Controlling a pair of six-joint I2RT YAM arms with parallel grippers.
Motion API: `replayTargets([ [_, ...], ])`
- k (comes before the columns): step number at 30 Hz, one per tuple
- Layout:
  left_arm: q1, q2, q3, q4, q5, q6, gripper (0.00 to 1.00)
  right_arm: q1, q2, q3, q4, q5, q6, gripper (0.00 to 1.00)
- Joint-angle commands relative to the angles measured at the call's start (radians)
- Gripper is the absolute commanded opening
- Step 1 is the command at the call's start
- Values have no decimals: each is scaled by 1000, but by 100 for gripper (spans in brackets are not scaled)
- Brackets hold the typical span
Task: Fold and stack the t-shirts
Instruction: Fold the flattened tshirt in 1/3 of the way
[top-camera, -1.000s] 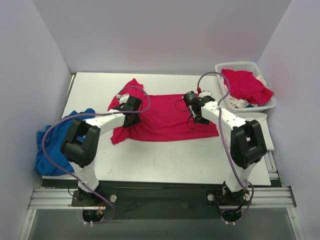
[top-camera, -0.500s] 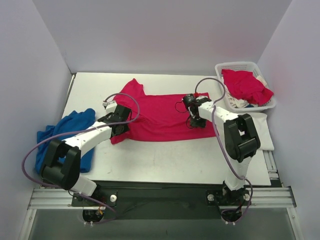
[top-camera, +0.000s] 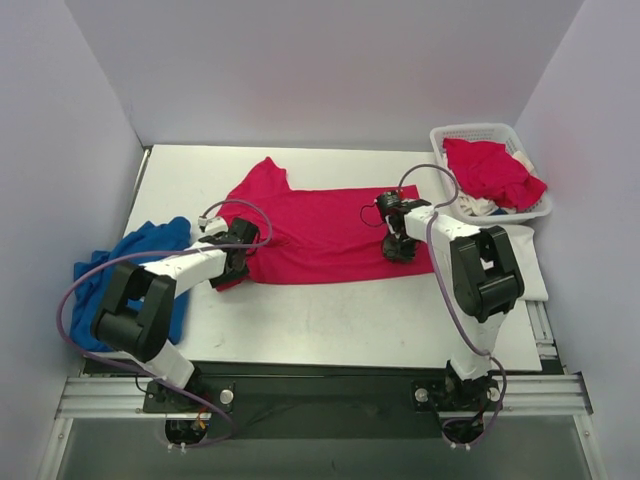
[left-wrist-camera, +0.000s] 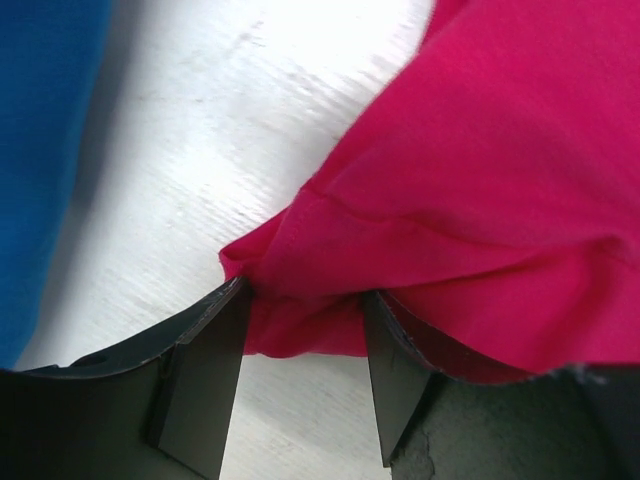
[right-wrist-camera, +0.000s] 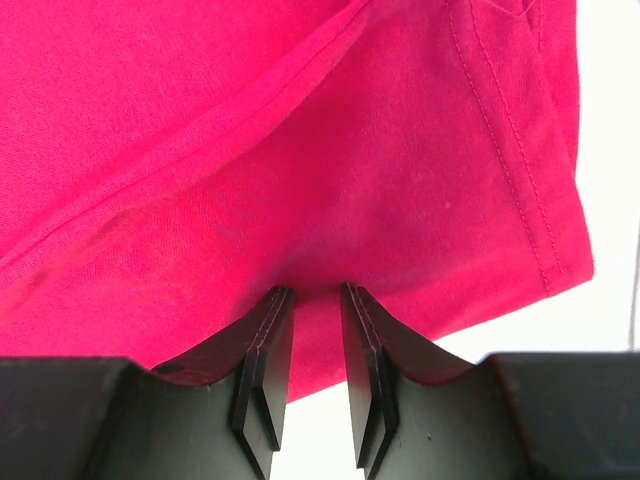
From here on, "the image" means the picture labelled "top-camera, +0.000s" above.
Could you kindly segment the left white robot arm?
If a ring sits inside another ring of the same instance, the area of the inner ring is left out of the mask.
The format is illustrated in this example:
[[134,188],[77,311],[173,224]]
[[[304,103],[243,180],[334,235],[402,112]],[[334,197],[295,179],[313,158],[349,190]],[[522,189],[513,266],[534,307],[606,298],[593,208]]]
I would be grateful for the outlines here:
[[169,383],[166,398],[177,410],[195,409],[203,390],[192,380],[195,366],[169,340],[175,299],[201,283],[222,289],[248,277],[247,252],[258,238],[258,226],[235,218],[178,255],[116,265],[91,334]]

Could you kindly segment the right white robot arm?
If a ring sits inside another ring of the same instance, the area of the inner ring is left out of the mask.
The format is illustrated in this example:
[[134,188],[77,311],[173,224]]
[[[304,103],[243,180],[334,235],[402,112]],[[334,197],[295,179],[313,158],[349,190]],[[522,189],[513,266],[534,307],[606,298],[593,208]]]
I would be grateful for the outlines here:
[[443,383],[448,404],[465,408],[476,400],[476,380],[488,376],[497,337],[524,293],[524,281],[504,228],[480,228],[459,221],[423,199],[405,199],[397,190],[375,200],[388,233],[384,258],[410,263],[419,245],[429,251],[438,286],[461,337],[448,361],[455,376]]

